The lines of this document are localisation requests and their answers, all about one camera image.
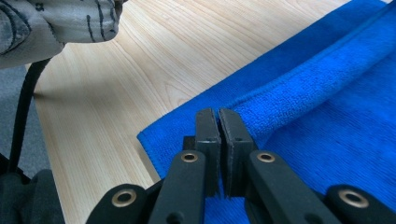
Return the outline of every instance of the light wood tabletop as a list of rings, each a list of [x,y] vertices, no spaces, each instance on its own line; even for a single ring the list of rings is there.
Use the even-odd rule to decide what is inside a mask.
[[[66,223],[159,180],[136,139],[150,123],[346,1],[129,0],[115,39],[67,44],[35,90]]]

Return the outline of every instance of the blue towel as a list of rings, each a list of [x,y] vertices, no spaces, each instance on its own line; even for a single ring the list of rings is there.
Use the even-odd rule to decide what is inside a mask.
[[[364,189],[396,211],[396,2],[355,0],[149,125],[160,177],[197,111],[238,112],[260,149],[311,188]],[[243,200],[206,199],[205,223],[248,223]]]

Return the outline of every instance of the towel fold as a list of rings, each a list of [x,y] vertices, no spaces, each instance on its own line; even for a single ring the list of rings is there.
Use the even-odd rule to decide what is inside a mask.
[[[228,107],[260,149],[282,156],[310,188],[350,184],[396,211],[395,24],[396,3],[352,1],[138,138],[165,177],[183,136],[194,135],[195,113]],[[205,222],[247,222],[242,199],[207,199]]]

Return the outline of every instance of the patterned fabric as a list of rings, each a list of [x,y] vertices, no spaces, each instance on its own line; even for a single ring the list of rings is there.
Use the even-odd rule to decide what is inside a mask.
[[[114,38],[123,1],[0,0],[0,68],[37,62],[65,43]]]

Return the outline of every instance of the wooden table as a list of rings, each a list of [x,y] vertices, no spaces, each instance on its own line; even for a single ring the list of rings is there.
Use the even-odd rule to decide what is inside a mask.
[[[114,40],[67,44],[35,90],[66,222],[159,180],[136,139],[151,122],[346,1],[130,0]]]

